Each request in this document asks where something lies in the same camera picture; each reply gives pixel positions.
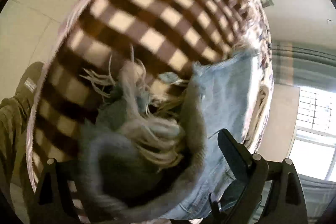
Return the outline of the olive green sleeve forearm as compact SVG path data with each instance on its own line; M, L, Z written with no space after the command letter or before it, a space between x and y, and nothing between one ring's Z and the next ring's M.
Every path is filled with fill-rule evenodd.
M43 63L32 63L23 73L15 94L1 102L1 192L10 205L10 183L18 178L23 193L23 206L30 214L34 203L26 163L26 129L34 104L36 86Z

